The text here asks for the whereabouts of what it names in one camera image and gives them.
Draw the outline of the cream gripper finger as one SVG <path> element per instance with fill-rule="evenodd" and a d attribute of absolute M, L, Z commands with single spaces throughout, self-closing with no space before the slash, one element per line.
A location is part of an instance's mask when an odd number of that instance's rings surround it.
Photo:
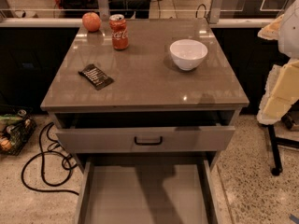
<path fill-rule="evenodd" d="M 265 40 L 278 40 L 278 31 L 284 15 L 280 15 L 258 32 L 258 37 Z"/>
<path fill-rule="evenodd" d="M 257 120 L 264 125 L 275 124 L 299 100 L 299 61 L 290 59 L 283 66 L 274 64 L 264 89 Z"/>

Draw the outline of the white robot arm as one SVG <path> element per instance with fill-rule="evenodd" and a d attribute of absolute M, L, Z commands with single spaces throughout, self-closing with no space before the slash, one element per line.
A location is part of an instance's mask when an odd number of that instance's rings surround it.
<path fill-rule="evenodd" d="M 276 40 L 278 51 L 290 59 L 282 66 L 273 65 L 264 87 L 257 120 L 275 124 L 299 100 L 299 0 L 258 33 L 258 37 Z"/>

